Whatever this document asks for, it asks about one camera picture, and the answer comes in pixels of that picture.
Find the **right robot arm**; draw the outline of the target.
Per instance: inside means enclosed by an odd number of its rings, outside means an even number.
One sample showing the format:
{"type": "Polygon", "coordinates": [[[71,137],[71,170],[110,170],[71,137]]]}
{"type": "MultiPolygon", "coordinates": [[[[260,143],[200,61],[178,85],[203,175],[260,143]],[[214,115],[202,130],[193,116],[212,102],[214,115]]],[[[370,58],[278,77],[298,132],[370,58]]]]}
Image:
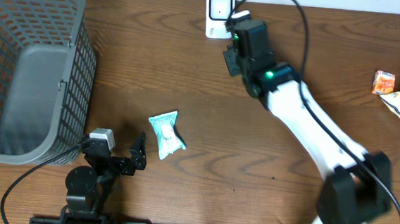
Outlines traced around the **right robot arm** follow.
{"type": "Polygon", "coordinates": [[[366,224],[390,210],[391,162],[348,137],[311,96],[288,63],[276,61],[267,25],[251,16],[226,22],[232,44],[224,51],[231,76],[290,129],[315,162],[324,183],[311,224],[366,224]]]}

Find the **light teal candy packet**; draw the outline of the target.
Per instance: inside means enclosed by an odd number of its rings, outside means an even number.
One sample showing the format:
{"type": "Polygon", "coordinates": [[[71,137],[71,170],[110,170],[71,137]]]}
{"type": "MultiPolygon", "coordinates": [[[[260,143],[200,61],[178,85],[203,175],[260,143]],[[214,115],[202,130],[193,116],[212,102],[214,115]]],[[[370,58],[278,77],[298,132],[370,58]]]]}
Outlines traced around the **light teal candy packet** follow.
{"type": "Polygon", "coordinates": [[[186,145],[175,133],[175,124],[178,112],[171,111],[158,116],[149,117],[149,122],[156,134],[160,160],[169,154],[175,153],[179,148],[185,150],[186,145]]]}

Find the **small orange box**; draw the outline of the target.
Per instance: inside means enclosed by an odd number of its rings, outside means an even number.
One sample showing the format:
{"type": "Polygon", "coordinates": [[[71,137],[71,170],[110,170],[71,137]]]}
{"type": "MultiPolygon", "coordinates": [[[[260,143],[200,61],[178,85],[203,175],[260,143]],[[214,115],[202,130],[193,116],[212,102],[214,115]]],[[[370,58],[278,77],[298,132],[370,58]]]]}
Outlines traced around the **small orange box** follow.
{"type": "Polygon", "coordinates": [[[377,95],[390,94],[394,91],[395,75],[378,70],[372,83],[372,93],[377,95]]]}

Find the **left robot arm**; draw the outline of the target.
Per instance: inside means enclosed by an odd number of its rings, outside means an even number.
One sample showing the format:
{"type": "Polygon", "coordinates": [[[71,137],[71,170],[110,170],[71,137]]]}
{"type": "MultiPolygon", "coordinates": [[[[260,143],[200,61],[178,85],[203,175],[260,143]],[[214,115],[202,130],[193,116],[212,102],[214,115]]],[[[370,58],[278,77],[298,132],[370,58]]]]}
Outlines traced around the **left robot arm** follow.
{"type": "Polygon", "coordinates": [[[145,169],[146,134],[137,137],[129,148],[129,157],[112,155],[115,140],[111,129],[97,128],[77,145],[88,165],[78,166],[66,176],[67,203],[59,224],[118,224],[102,210],[121,175],[133,176],[145,169]]]}

